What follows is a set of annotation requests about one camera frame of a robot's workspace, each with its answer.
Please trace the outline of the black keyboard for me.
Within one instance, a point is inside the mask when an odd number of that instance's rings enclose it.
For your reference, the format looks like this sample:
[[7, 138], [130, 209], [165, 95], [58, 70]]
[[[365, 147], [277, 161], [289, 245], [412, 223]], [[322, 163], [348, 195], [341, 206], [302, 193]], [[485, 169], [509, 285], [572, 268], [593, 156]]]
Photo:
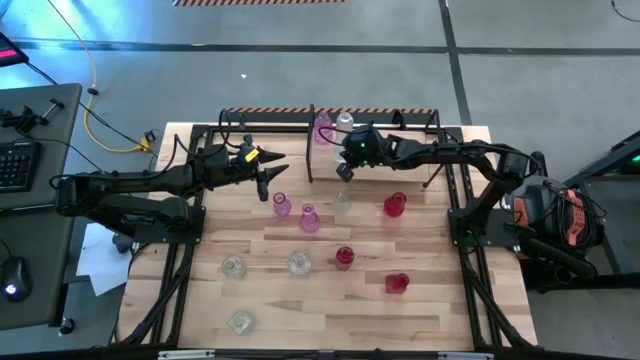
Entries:
[[0, 143], [0, 193], [28, 192], [32, 187], [41, 154], [40, 142]]

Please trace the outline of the clear small round vase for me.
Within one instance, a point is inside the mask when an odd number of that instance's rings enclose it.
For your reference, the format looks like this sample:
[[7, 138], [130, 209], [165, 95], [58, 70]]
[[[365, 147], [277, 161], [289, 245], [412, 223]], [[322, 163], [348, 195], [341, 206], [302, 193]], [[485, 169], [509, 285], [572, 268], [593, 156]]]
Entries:
[[228, 278], [242, 279], [246, 272], [246, 265], [242, 258], [238, 256], [228, 256], [223, 260], [221, 270]]

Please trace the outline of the red tall ribbed vase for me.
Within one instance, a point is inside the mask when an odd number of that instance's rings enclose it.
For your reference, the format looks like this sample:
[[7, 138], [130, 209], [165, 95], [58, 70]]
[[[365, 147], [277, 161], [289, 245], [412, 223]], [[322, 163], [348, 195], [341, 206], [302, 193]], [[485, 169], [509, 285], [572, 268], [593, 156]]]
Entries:
[[335, 266], [341, 271], [347, 271], [351, 268], [355, 259], [355, 253], [351, 247], [340, 247], [335, 255]]

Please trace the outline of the pink ribbed bottle vase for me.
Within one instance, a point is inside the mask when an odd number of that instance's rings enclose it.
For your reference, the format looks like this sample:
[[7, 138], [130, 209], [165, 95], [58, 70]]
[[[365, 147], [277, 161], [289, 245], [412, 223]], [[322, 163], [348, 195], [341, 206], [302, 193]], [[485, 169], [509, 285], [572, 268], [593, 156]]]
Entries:
[[333, 140], [333, 120], [327, 112], [320, 112], [313, 127], [313, 140], [317, 145], [328, 145]]

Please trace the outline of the red squat glass vase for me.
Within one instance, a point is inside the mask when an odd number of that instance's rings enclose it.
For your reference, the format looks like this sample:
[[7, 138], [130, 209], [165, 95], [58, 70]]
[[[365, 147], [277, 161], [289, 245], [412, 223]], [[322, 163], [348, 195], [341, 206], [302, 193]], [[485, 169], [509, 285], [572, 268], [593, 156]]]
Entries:
[[403, 294], [410, 283], [406, 273], [395, 273], [385, 277], [385, 291], [388, 294]]

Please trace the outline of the black-framed wooden shelf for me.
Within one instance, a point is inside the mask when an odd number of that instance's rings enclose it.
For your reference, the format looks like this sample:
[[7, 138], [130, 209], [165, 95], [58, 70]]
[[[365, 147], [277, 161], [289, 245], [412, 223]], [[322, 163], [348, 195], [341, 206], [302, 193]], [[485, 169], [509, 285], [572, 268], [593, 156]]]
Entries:
[[[314, 110], [310, 120], [311, 129], [307, 135], [305, 161], [310, 181], [332, 180], [342, 181], [337, 168], [343, 162], [339, 156], [342, 147], [331, 143], [321, 144], [316, 129], [316, 118], [321, 112], [326, 112], [332, 119], [332, 125], [337, 125], [337, 117], [341, 112], [349, 112], [354, 118], [351, 130], [366, 126], [372, 122], [382, 137], [396, 135], [402, 138], [427, 143], [437, 139], [436, 125], [439, 122], [437, 110], [432, 109], [393, 109], [393, 108], [319, 108]], [[393, 170], [384, 164], [377, 163], [373, 167], [365, 164], [353, 169], [356, 181], [385, 181], [425, 183], [430, 176], [428, 165], [422, 165], [411, 170]]]

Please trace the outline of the red small bulb vase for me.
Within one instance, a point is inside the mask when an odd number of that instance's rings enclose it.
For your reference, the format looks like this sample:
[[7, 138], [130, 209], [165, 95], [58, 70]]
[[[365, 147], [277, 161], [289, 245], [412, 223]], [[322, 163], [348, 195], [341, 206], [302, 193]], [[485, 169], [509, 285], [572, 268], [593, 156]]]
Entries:
[[383, 204], [384, 213], [389, 217], [399, 217], [405, 211], [407, 197], [403, 192], [395, 192]]

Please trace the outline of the black clamp mount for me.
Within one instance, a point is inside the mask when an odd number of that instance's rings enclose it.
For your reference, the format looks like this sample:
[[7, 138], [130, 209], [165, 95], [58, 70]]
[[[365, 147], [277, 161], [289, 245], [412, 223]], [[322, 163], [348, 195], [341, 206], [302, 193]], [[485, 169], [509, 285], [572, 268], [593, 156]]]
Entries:
[[47, 126], [50, 123], [48, 116], [55, 110], [65, 108], [65, 105], [55, 98], [51, 98], [50, 102], [52, 105], [43, 115], [35, 113], [29, 106], [24, 106], [22, 113], [18, 115], [10, 110], [0, 108], [0, 127], [13, 128], [18, 134], [29, 137], [30, 131], [36, 125]]

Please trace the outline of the pink fluted bulb vase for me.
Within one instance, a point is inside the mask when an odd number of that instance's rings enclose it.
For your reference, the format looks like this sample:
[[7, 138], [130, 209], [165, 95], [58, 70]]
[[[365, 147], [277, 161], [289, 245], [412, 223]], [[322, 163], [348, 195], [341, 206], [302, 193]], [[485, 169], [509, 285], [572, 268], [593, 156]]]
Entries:
[[279, 217], [286, 217], [290, 214], [292, 204], [289, 198], [282, 192], [273, 195], [273, 211]]

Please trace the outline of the silver metal bracket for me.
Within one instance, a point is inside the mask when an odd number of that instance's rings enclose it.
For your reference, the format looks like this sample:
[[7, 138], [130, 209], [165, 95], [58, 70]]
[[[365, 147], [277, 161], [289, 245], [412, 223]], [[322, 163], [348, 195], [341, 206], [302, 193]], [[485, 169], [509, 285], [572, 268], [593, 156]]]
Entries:
[[479, 352], [439, 352], [438, 360], [495, 360], [490, 353]]
[[211, 360], [215, 357], [214, 350], [170, 350], [160, 351], [157, 360]]

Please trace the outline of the pink twisted cone vase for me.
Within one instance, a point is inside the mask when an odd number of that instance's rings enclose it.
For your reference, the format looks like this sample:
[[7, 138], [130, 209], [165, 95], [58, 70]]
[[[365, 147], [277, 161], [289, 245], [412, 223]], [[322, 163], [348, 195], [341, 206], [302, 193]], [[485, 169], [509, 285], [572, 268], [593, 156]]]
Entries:
[[302, 213], [299, 219], [299, 227], [306, 233], [315, 233], [319, 230], [321, 221], [315, 208], [311, 204], [305, 204], [302, 207]]

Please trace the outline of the clear wide diamond-cut vase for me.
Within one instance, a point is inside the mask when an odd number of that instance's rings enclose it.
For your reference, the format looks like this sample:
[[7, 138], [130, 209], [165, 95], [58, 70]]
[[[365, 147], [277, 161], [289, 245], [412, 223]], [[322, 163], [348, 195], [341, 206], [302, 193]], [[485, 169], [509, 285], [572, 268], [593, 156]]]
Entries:
[[312, 258], [308, 251], [294, 251], [287, 264], [289, 272], [297, 277], [306, 277], [312, 270]]

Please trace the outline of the black metal table frame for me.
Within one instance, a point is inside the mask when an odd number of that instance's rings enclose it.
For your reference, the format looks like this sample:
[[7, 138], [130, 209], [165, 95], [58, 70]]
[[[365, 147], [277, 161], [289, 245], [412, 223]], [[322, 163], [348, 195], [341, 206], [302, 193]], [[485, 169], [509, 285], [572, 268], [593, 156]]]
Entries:
[[[425, 183], [310, 181], [307, 137], [294, 127], [272, 125], [255, 133], [262, 148], [286, 155], [289, 168], [270, 183], [292, 203], [286, 217], [261, 202], [251, 182], [222, 187], [203, 197], [207, 214], [187, 285], [178, 344], [182, 348], [323, 350], [469, 350], [473, 346], [459, 256], [449, 238], [452, 195], [462, 195], [459, 170], [429, 165]], [[351, 209], [336, 216], [333, 202], [347, 192]], [[406, 197], [404, 213], [389, 217], [384, 201]], [[314, 206], [321, 226], [299, 227], [302, 207]], [[351, 268], [335, 266], [340, 247], [351, 247]], [[308, 251], [312, 270], [292, 275], [289, 256]], [[242, 258], [242, 279], [226, 277], [221, 264]], [[406, 273], [403, 294], [388, 294], [385, 277]], [[228, 319], [252, 312], [254, 328], [236, 335]]]

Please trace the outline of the dark grey desk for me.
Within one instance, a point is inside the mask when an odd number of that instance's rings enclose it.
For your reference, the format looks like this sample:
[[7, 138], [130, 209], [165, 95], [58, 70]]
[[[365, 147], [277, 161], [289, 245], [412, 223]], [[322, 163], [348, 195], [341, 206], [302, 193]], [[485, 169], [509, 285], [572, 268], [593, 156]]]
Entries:
[[[63, 277], [73, 220], [54, 209], [55, 190], [49, 179], [63, 172], [82, 86], [77, 83], [0, 90], [0, 109], [15, 115], [29, 108], [48, 120], [27, 135], [0, 126], [0, 144], [34, 142], [41, 145], [32, 172], [31, 188], [0, 192], [0, 331], [62, 320], [66, 295]], [[12, 302], [4, 292], [2, 271], [7, 258], [19, 258], [32, 287], [27, 297]]]

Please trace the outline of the device with pink screen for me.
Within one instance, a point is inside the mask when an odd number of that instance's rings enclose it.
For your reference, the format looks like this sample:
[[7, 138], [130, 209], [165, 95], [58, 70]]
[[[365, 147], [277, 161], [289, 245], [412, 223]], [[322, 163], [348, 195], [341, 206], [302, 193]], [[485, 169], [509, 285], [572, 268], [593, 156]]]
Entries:
[[0, 32], [0, 68], [28, 62], [29, 57], [4, 33]]

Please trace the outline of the black orange shop vacuum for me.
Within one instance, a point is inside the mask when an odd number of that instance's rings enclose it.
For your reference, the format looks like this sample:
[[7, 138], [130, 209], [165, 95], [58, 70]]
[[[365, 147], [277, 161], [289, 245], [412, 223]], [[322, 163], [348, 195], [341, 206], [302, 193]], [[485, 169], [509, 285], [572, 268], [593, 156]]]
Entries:
[[500, 206], [512, 214], [525, 240], [567, 256], [583, 258], [604, 241], [601, 221], [607, 211], [584, 192], [549, 177], [545, 156], [531, 154], [522, 186], [503, 197]]

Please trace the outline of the black stand with green light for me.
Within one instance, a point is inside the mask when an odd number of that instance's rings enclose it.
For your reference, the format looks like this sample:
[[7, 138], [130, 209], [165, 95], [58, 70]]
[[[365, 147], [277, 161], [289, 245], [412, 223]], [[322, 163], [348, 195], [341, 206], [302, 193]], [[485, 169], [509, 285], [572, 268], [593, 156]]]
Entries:
[[594, 176], [607, 174], [632, 162], [637, 156], [640, 156], [640, 130], [614, 145], [603, 157], [579, 170], [575, 175], [565, 180], [564, 184], [569, 188], [578, 187], [581, 182]]

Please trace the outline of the clear square glass vase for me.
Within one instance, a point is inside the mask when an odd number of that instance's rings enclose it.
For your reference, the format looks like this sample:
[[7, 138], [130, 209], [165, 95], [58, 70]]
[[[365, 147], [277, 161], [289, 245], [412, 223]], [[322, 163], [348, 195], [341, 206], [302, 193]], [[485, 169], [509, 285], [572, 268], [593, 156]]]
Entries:
[[237, 310], [227, 321], [227, 326], [238, 336], [248, 334], [255, 326], [256, 318], [248, 310]]

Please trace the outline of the white paper sheet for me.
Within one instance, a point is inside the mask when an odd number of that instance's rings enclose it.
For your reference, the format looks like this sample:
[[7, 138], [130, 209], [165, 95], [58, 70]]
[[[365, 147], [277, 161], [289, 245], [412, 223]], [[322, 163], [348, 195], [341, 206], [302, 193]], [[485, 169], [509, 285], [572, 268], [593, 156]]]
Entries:
[[100, 296], [127, 282], [132, 260], [130, 250], [120, 253], [113, 244], [114, 232], [100, 224], [85, 229], [76, 275], [88, 276], [93, 292]]

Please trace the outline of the black computer mouse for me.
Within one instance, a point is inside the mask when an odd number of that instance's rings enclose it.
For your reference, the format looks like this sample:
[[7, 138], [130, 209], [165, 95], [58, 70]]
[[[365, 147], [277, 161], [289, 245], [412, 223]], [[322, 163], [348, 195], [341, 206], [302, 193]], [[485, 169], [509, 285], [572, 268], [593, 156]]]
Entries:
[[32, 292], [33, 282], [27, 260], [24, 257], [10, 257], [0, 270], [0, 292], [12, 303], [24, 301]]

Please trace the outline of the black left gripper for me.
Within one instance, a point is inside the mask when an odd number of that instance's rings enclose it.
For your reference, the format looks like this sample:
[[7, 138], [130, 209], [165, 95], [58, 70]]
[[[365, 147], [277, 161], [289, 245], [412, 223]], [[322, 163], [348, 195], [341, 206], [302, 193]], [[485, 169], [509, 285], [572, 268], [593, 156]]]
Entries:
[[[246, 162], [244, 157], [254, 148], [257, 148], [257, 157], [251, 162]], [[226, 185], [255, 181], [255, 178], [257, 183], [270, 183], [287, 170], [289, 165], [284, 164], [259, 171], [259, 164], [263, 165], [285, 157], [283, 153], [271, 152], [247, 144], [241, 145], [239, 153], [232, 156], [226, 145], [208, 145], [198, 149], [198, 184], [213, 191], [215, 188]]]

